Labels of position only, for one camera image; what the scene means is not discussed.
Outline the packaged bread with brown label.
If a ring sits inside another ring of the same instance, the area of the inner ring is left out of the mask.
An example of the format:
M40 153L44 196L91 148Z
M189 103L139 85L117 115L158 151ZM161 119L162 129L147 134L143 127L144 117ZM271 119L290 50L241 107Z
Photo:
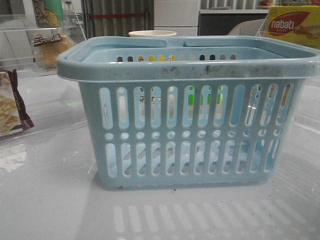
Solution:
M74 46L70 37L60 33L51 36L39 35L33 40L34 50L37 50L37 56L42 66L47 70L56 68L56 58Z

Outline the light blue plastic basket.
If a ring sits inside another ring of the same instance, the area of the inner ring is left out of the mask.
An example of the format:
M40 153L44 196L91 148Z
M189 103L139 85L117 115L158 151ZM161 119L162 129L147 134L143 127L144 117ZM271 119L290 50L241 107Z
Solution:
M259 36L101 36L56 66L78 83L107 188L237 185L272 174L320 52Z

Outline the green white package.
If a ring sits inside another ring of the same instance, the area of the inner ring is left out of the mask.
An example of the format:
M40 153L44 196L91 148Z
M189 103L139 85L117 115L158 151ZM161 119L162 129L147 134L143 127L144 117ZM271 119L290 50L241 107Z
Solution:
M190 94L188 95L188 104L190 106L194 105L194 101L195 101L195 94L193 93L195 88L193 86L189 86L188 87ZM200 99L200 104L203 105L204 104L204 99L206 96L206 100L207 100L207 105L211 104L211 99L212 99L212 87L205 85L202 90L204 90L204 94L201 94L201 99ZM223 102L223 86L220 85L218 87L218 91L217 91L217 97L216 97L216 103L217 104L221 104Z

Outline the cream paper cup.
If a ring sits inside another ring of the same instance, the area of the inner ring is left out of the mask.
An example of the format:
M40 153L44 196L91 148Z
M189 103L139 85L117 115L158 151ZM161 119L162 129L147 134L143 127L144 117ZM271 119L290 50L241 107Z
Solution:
M129 32L128 35L130 37L174 37L177 33L167 30L137 30Z

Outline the white drawer cabinet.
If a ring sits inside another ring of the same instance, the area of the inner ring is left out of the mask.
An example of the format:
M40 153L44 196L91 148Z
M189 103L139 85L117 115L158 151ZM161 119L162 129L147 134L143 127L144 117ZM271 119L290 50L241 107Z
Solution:
M199 0L155 0L154 29L197 36L200 5Z

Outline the brown cracker snack bag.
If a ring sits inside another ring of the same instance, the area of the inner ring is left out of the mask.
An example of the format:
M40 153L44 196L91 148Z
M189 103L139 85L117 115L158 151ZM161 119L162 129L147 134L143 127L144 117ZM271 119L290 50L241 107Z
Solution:
M27 114L24 100L18 90L18 75L12 71L0 71L0 137L5 138L34 127Z

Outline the clear acrylic shelf left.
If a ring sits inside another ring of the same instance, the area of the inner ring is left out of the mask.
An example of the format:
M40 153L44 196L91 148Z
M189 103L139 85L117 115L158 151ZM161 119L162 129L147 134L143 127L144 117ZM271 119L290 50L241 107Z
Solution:
M66 13L63 18L63 26L38 27L34 15L1 15L0 69L16 70L20 79L55 74L57 67L43 67L38 51L34 49L34 38L60 33L70 37L74 46L84 41L86 36L81 14Z

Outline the green yellow cartoon package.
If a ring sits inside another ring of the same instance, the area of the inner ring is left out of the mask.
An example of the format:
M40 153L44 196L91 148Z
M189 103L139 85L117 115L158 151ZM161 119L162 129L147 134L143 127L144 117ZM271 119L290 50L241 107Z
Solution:
M64 14L60 0L33 0L32 6L39 28L63 26Z

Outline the yellow nabati wafer box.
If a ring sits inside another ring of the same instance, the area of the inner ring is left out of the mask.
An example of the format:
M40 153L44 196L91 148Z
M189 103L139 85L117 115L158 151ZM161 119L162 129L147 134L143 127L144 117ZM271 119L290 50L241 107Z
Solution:
M319 49L320 7L318 5L273 6L268 11L263 35Z

